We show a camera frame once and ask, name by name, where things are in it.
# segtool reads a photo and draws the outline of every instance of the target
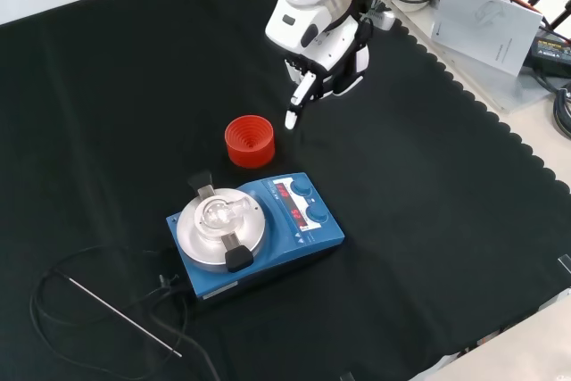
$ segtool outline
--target electronic device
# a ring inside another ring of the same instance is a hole
[[[191,185],[198,196],[167,222],[199,298],[247,284],[343,241],[342,230],[304,173],[238,189],[214,189],[210,173],[203,173]]]
[[[536,37],[524,65],[540,70],[548,76],[571,78],[571,45],[558,40]]]

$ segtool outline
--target blue knob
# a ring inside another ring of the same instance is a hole
[[[301,196],[311,194],[311,182],[306,178],[297,178],[292,182],[292,191]]]
[[[324,223],[329,215],[329,210],[324,204],[314,203],[306,209],[305,213],[314,222]]]

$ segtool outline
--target scalloped edge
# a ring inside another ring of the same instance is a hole
[[[545,161],[541,157],[534,154],[534,149],[530,145],[523,143],[523,139],[521,138],[521,136],[518,133],[514,133],[511,130],[509,124],[502,122],[500,120],[500,117],[496,113],[490,112],[488,110],[488,106],[485,103],[476,100],[476,96],[474,94],[464,89],[464,85],[461,82],[458,82],[456,79],[454,79],[454,75],[450,71],[448,71],[446,64],[441,62],[435,54],[429,53],[426,46],[419,43],[418,39],[410,34],[409,28],[407,28],[402,23],[401,20],[396,19],[394,21],[393,27],[389,31],[403,32],[406,35],[405,38],[408,39],[410,42],[412,42],[417,47],[417,49],[420,51],[421,54],[423,54],[424,56],[428,56],[431,62],[435,62],[438,65],[438,68],[442,69],[445,78],[453,82],[454,86],[458,87],[460,92],[467,99],[469,99],[470,102],[472,102],[475,105],[478,111],[481,111],[484,114],[485,118],[489,122],[491,122],[493,126],[500,128],[499,129],[500,133],[507,135],[508,139],[518,143],[521,150],[525,152],[525,156],[530,156],[532,162],[538,166],[537,169],[540,171],[540,174],[543,174],[543,176],[549,176],[549,179],[553,181],[556,189],[558,189],[559,191],[565,193],[566,195],[571,194],[571,188],[569,187],[569,185],[561,180],[558,180],[555,172],[549,167],[545,167]]]

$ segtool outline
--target tape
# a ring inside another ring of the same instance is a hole
[[[571,274],[571,258],[567,254],[564,254],[559,257],[558,261],[561,262],[561,265],[563,265],[565,269],[569,271],[569,274]]]

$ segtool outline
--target table surface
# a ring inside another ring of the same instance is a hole
[[[496,336],[426,381],[569,381],[571,298]]]
[[[370,41],[354,91],[311,104],[286,132],[293,89],[262,36],[275,4],[86,0],[0,29],[0,337],[10,338],[0,342],[0,378],[102,379],[37,340],[30,290],[83,247],[172,245],[165,218],[193,197],[186,176],[204,168],[219,187],[304,171],[345,233],[305,269],[193,306],[188,331],[225,379],[351,371],[402,381],[567,286],[557,258],[571,253],[568,187],[399,23]],[[226,156],[226,125],[248,113],[274,124],[276,158],[262,170]],[[118,306],[159,274],[184,272],[176,258],[117,253],[64,269]],[[98,310],[57,281],[44,298],[73,319]],[[144,307],[129,314],[145,322]],[[124,373],[164,357],[114,319],[49,335],[79,360]],[[203,361],[183,354],[194,370],[174,360],[157,378],[192,379]]]

